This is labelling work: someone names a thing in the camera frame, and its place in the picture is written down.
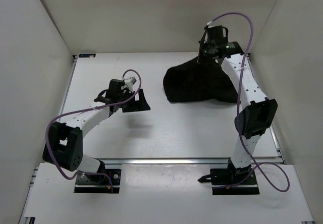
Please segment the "black skirt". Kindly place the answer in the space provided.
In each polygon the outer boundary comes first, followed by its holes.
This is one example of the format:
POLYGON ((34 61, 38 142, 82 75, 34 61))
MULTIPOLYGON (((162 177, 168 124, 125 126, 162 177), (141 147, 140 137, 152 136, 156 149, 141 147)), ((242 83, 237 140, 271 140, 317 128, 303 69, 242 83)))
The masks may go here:
POLYGON ((166 98, 171 103, 198 102, 215 99, 237 102, 237 91, 229 76, 212 59, 195 57, 169 68, 163 78, 166 98))

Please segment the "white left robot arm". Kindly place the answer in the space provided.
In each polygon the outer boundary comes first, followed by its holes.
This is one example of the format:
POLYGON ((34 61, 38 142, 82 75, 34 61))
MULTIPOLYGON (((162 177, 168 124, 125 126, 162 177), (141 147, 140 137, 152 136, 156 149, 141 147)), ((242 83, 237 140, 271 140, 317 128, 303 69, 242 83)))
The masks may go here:
POLYGON ((134 91, 135 77, 112 79, 109 87, 94 99, 87 112, 78 113, 66 123, 55 121, 49 127, 48 141, 52 154, 45 147, 43 160, 68 171, 88 173, 99 183, 105 178, 103 162, 83 153, 83 138, 100 122, 108 119, 119 109, 123 113, 151 110, 143 89, 134 91))

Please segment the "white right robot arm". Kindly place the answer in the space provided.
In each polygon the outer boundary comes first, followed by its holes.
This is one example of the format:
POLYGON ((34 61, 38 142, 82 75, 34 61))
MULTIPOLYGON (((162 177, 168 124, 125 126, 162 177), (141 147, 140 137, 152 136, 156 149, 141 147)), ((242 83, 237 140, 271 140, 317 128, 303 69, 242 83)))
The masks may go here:
POLYGON ((223 26, 205 26, 204 29, 199 56, 215 60, 240 93, 239 114, 235 118, 240 135, 226 171, 227 180, 237 184, 244 179, 244 172, 251 168, 250 156, 271 126, 278 104, 260 89, 239 43, 228 41, 228 29, 223 26))

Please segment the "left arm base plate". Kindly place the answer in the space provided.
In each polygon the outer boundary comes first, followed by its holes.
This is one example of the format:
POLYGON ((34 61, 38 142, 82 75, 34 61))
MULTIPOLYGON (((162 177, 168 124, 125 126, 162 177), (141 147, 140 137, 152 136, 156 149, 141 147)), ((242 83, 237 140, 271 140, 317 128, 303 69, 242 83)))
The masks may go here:
POLYGON ((105 176, 89 176, 78 174, 75 180, 75 193, 95 193, 95 194, 119 194, 122 167, 121 165, 106 165, 105 174, 110 177, 110 181, 105 176))

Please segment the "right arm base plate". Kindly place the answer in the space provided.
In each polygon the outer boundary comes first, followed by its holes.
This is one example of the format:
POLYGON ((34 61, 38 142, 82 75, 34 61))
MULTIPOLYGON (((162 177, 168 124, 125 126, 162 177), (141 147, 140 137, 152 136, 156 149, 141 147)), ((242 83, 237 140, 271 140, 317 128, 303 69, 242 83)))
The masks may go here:
POLYGON ((198 179, 199 183, 211 183, 213 195, 259 195, 259 187, 251 165, 235 169, 210 169, 208 175, 198 179))

